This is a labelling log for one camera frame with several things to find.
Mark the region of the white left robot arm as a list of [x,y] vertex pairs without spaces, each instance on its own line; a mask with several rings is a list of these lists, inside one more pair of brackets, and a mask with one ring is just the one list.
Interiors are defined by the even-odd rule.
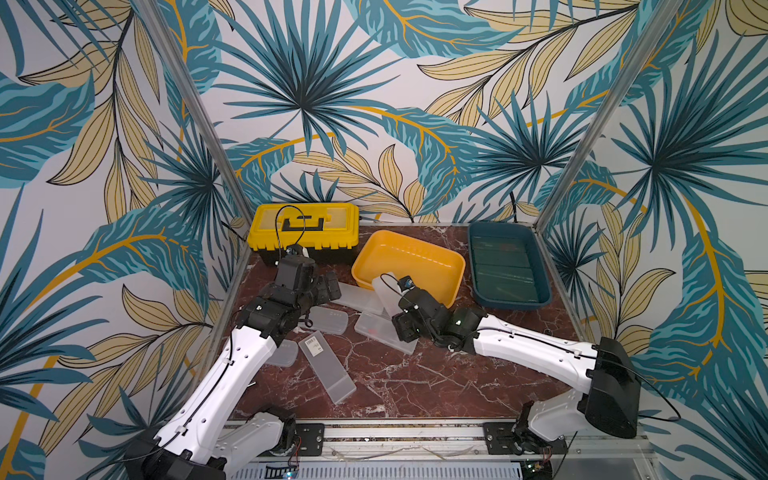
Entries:
[[335,273],[289,255],[273,282],[236,315],[226,345],[186,403],[163,426],[133,440],[122,459],[131,479],[226,479],[255,457],[295,455],[293,414],[278,407],[256,413],[231,432],[224,427],[261,367],[311,308],[339,299]]

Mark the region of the clear pencil case labelled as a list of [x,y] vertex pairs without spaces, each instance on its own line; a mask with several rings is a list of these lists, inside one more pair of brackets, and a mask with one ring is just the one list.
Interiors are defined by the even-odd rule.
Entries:
[[298,345],[333,404],[342,403],[355,392],[354,381],[321,332],[313,332]]

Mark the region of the clear pencil case top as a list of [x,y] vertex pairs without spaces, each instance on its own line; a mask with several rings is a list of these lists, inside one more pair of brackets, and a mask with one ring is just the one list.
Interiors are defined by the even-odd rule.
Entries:
[[341,296],[335,300],[336,304],[372,315],[382,316],[385,313],[384,306],[374,291],[346,283],[339,283],[339,289]]

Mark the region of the yellow black toolbox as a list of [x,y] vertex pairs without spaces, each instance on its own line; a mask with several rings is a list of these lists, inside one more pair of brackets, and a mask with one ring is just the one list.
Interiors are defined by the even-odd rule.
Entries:
[[351,264],[357,257],[360,210],[351,203],[276,203],[257,208],[247,242],[264,263],[296,251],[319,264]]

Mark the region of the teal plastic tray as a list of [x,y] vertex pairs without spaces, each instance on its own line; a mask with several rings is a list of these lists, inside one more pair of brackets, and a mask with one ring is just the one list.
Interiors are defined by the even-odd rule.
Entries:
[[468,229],[475,301],[500,310],[538,310],[552,301],[533,231],[518,223],[477,222]]

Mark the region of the yellow plastic tray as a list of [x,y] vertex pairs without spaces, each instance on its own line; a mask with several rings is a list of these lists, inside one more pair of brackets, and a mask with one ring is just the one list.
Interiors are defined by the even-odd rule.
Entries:
[[362,247],[351,274],[359,287],[369,290],[381,274],[410,276],[416,286],[451,307],[465,268],[466,261],[459,253],[391,230],[378,230]]

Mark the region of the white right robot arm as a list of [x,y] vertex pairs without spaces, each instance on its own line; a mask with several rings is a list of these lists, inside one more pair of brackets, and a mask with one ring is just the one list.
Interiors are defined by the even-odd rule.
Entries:
[[400,296],[392,323],[406,343],[426,338],[438,347],[506,360],[568,385],[563,394],[524,405],[512,433],[522,451],[544,448],[587,427],[621,439],[637,434],[640,378],[616,340],[565,340],[481,309],[451,311],[418,287]]

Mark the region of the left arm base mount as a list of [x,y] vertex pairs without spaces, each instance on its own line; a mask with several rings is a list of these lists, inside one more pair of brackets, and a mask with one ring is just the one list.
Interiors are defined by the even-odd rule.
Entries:
[[283,428],[280,451],[282,455],[319,457],[325,441],[323,423],[291,423]]

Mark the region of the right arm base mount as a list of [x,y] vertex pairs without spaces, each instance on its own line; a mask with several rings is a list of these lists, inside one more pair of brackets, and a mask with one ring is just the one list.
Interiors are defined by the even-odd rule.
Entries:
[[543,440],[515,422],[486,422],[482,424],[483,437],[490,455],[543,455],[564,454],[567,442],[563,437],[554,441]]

